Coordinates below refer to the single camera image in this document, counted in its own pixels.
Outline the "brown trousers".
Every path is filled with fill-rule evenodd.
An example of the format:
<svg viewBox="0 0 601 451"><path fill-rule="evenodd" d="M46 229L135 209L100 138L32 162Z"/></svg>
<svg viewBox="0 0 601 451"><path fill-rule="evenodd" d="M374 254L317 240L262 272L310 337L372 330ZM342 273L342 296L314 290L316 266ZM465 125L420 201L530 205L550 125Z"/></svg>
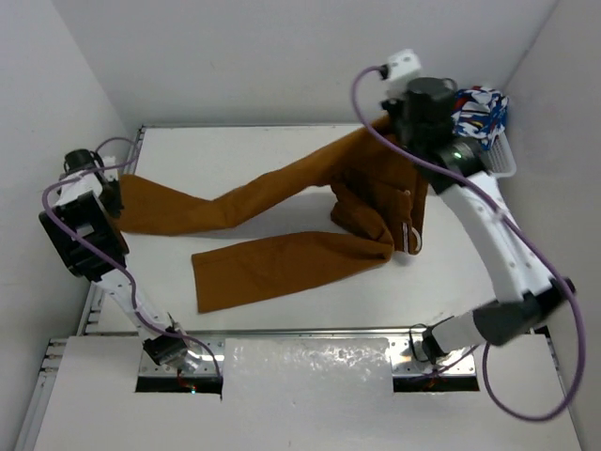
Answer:
<svg viewBox="0 0 601 451"><path fill-rule="evenodd" d="M211 200L126 175L117 226L175 237L258 221L253 240L192 255L203 314L322 287L421 251L428 185L395 142L382 117Z"/></svg>

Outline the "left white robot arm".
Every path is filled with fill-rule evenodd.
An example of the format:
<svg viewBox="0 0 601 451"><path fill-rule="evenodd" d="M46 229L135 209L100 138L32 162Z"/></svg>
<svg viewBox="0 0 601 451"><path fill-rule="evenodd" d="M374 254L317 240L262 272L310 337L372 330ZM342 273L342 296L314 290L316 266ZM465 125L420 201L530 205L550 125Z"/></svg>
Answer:
<svg viewBox="0 0 601 451"><path fill-rule="evenodd" d="M115 159L88 149L67 153L59 181L43 191L42 207L39 220L63 264L114 300L148 358L179 373L197 369L191 339L128 271L129 247L114 225L123 209Z"/></svg>

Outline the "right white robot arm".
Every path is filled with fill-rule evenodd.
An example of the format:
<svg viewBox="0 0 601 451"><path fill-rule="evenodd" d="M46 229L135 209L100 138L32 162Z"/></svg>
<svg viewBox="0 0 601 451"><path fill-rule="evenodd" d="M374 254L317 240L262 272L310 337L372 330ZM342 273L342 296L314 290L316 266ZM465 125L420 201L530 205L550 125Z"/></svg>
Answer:
<svg viewBox="0 0 601 451"><path fill-rule="evenodd" d="M508 343L545 321L576 291L506 225L511 216L502 209L481 143L454 132L455 92L450 79L390 81L382 104L401 147L426 161L419 172L464 227L494 290L491 302L424 330L421 348L432 364L454 350Z"/></svg>

